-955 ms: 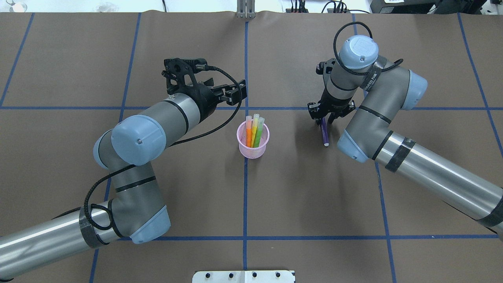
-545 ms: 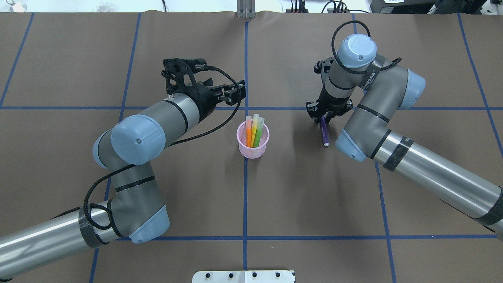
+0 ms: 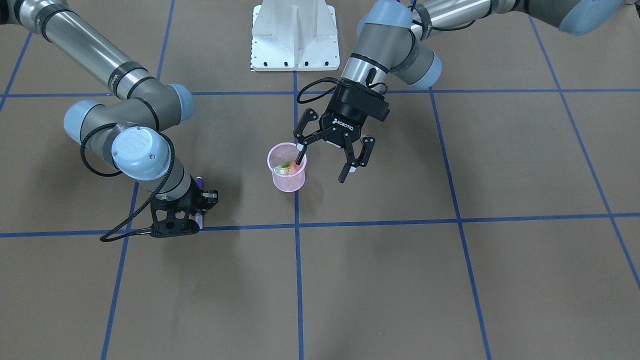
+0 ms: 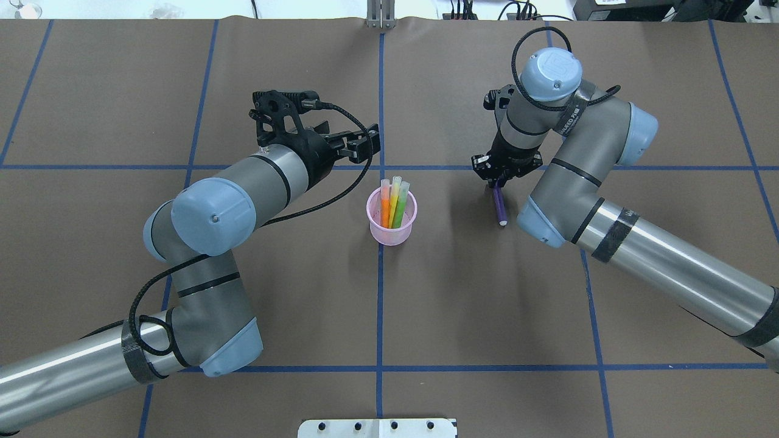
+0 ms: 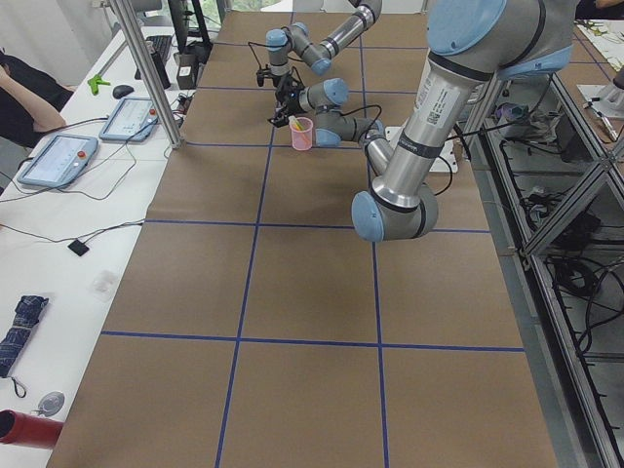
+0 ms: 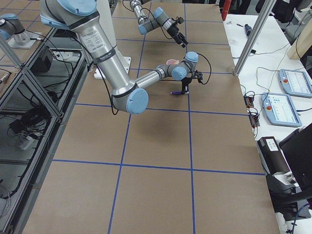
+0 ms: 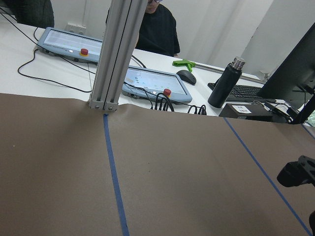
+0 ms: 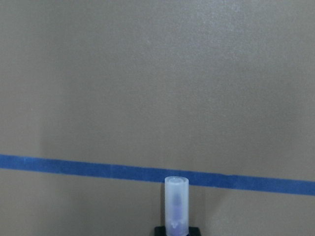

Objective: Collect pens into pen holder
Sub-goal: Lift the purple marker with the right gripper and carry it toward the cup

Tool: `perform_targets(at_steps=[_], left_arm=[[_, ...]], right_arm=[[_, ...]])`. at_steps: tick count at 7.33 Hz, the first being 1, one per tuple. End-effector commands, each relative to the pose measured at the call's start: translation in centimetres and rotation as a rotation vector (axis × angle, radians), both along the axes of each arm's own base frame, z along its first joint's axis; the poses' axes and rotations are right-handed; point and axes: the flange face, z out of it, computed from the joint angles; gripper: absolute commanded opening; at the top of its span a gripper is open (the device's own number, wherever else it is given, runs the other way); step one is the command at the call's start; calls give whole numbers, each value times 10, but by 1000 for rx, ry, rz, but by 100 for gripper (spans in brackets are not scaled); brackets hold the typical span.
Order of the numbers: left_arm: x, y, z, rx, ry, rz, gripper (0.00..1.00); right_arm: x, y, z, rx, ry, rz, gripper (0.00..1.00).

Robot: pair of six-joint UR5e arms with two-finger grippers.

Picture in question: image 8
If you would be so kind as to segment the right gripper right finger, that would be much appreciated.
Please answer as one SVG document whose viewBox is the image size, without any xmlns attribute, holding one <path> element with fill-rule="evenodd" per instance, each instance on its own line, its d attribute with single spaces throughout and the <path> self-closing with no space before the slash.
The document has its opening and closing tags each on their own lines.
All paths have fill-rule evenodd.
<svg viewBox="0 0 315 236">
<path fill-rule="evenodd" d="M 198 227 L 189 226 L 189 234 L 188 236 L 202 236 L 201 231 Z"/>
</svg>

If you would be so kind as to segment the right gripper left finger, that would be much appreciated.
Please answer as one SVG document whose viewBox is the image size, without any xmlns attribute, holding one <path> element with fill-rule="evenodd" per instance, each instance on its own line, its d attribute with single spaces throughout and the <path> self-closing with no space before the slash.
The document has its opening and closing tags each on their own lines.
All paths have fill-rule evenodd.
<svg viewBox="0 0 315 236">
<path fill-rule="evenodd" d="M 154 228 L 154 236 L 166 236 L 165 226 L 157 226 Z"/>
</svg>

